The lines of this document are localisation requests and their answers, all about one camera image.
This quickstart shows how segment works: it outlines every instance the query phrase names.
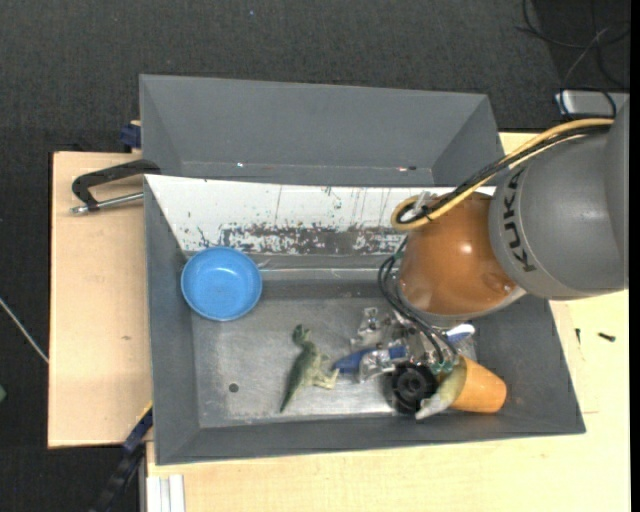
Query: green toy dinosaur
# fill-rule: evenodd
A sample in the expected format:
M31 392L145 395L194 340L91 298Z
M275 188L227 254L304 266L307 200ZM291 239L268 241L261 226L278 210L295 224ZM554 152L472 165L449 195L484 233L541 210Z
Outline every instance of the green toy dinosaur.
M325 389L333 389L336 385L338 373L336 369L331 374L323 371L322 365L329 360L329 356L318 350L314 343L309 341L309 329L302 325L293 330L293 342L302 347L302 353L293 364L287 384L287 394L282 401L280 412L284 411L294 395L307 386L319 386Z

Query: yellow cable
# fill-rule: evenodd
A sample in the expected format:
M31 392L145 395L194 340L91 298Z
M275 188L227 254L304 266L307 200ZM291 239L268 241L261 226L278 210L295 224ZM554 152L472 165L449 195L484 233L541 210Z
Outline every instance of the yellow cable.
M612 119L601 119L601 118L591 118L591 119L578 119L576 121L570 121L568 123L563 123L558 126L554 126L553 128L549 128L544 132L532 137L527 142L518 147L515 151L512 151L505 157L503 157L500 162L503 162L510 158L517 158L519 154L524 153L525 151L531 149L537 144L544 142L546 140L550 140L553 137L557 137L558 135L562 135L563 133L569 132L571 130L575 130L577 128L586 128L586 127L596 127L596 126L607 126L613 124ZM461 201L469 197L475 190L484 185L487 181L489 181L493 176L488 176L487 178L480 180L478 183L475 183L473 186L469 187L467 190L458 194L455 198L451 199L449 202L443 204L440 207L435 208L429 213L429 216L420 217L419 219L408 222L408 223L400 223L398 221L400 214L403 210L407 208L410 204L413 204L418 199L418 196L413 196L408 199L402 201L396 208L393 210L391 214L391 225L394 229L398 231L411 231L413 229L418 229L422 226L425 226L429 222L437 219L441 215L444 215L446 212L451 210L454 206L459 204Z

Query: orange cup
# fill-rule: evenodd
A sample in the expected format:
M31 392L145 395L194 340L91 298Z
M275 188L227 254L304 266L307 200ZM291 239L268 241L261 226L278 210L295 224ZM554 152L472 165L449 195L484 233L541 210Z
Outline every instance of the orange cup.
M460 356L460 365L465 375L462 389L451 404L452 409L467 412L494 413L499 411L507 399L507 385L491 370L473 359Z

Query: wooden table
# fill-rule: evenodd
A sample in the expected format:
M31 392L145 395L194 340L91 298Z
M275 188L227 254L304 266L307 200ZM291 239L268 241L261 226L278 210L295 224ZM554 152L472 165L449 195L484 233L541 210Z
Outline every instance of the wooden table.
M502 138L509 151L528 136ZM151 399L141 204L69 213L76 176L139 157L54 155L51 448L120 443ZM96 195L139 190L132 179ZM586 434L179 466L156 466L149 442L146 471L183 474L190 512L628 510L628 292L552 310Z

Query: dark gray carpet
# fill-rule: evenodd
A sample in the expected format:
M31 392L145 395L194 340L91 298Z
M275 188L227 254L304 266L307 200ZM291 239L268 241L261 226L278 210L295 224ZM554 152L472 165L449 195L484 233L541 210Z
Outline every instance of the dark gray carpet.
M599 23L630 18L596 3ZM593 37L589 1L535 7L555 37ZM0 296L45 348L48 152L123 150L139 73L486 93L501 129L538 130L581 53L518 30L520 0L3 0L0 22ZM628 87L628 38L606 52ZM592 55L570 78L612 86ZM0 511L85 510L117 449L45 450L47 368L4 312L0 384Z

